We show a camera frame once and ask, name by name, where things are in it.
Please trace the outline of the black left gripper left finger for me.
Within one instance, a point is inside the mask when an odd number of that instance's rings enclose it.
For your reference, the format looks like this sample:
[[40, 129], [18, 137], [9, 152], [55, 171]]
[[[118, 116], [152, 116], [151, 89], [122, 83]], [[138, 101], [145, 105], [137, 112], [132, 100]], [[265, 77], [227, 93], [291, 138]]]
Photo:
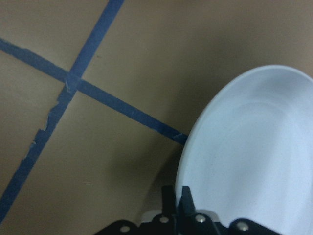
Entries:
[[161, 188], [162, 197], [162, 217], [169, 218], [170, 216], [176, 215], [176, 195], [174, 187], [172, 185], [165, 185]]

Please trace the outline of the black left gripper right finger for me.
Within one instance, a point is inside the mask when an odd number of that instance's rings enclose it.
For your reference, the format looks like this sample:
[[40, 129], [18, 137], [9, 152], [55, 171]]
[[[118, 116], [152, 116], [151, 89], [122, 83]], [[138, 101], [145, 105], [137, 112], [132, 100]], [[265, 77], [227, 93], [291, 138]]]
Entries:
[[189, 186], [183, 186], [181, 191], [181, 197], [178, 203], [178, 217], [179, 219], [185, 219], [191, 217], [196, 213], [196, 208], [193, 202], [191, 190]]

